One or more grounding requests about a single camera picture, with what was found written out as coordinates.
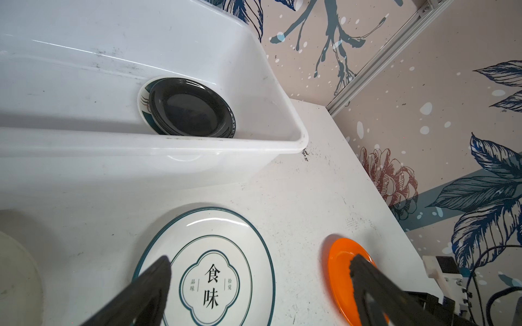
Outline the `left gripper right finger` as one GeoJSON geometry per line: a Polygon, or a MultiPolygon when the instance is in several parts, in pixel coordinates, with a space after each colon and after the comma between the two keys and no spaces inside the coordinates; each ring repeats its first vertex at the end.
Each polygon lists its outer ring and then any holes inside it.
{"type": "Polygon", "coordinates": [[[362,325],[444,325],[361,255],[350,265],[362,325]]]}

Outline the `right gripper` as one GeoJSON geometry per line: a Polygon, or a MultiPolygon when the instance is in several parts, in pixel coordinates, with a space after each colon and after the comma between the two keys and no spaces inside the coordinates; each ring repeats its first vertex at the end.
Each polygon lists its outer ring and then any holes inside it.
{"type": "Polygon", "coordinates": [[[465,326],[475,325],[475,323],[467,320],[461,315],[454,313],[455,301],[448,297],[443,298],[443,303],[439,303],[439,299],[425,292],[407,291],[409,294],[425,311],[435,316],[444,325],[465,326]]]}

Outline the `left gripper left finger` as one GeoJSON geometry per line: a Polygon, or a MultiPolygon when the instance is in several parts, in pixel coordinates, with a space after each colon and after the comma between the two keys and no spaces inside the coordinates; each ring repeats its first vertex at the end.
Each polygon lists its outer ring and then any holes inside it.
{"type": "Polygon", "coordinates": [[[163,255],[84,324],[160,325],[170,282],[170,261],[163,255]]]}

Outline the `orange plate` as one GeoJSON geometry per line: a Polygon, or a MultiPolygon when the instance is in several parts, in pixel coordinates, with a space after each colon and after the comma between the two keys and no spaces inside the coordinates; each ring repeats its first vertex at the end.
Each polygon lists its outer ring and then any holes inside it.
{"type": "Polygon", "coordinates": [[[361,255],[374,267],[374,260],[356,241],[340,238],[334,241],[328,254],[328,278],[334,301],[350,325],[362,325],[353,296],[353,283],[350,277],[350,265],[356,255],[361,255]]]}

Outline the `white plate with flower outline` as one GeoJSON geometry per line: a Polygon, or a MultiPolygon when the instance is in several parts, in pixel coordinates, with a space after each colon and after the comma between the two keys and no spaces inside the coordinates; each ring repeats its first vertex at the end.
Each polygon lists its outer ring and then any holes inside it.
{"type": "Polygon", "coordinates": [[[202,207],[163,226],[133,278],[167,256],[171,280],[162,325],[270,325],[276,282],[262,235],[245,217],[202,207]]]}

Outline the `black plate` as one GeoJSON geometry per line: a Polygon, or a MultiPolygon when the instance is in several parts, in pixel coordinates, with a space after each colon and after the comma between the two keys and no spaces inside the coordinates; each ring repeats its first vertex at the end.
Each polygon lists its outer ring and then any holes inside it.
{"type": "Polygon", "coordinates": [[[228,103],[196,81],[166,77],[155,84],[148,106],[166,135],[233,138],[236,119],[228,103]]]}

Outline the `white plate green rim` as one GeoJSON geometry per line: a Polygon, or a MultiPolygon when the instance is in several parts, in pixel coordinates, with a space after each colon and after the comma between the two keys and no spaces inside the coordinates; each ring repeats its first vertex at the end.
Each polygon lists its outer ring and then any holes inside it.
{"type": "Polygon", "coordinates": [[[166,133],[157,125],[154,121],[152,113],[150,112],[148,102],[149,95],[152,87],[158,82],[165,80],[165,77],[157,77],[147,81],[139,90],[137,96],[137,106],[139,113],[144,120],[144,122],[156,133],[159,135],[166,135],[166,133]]]}

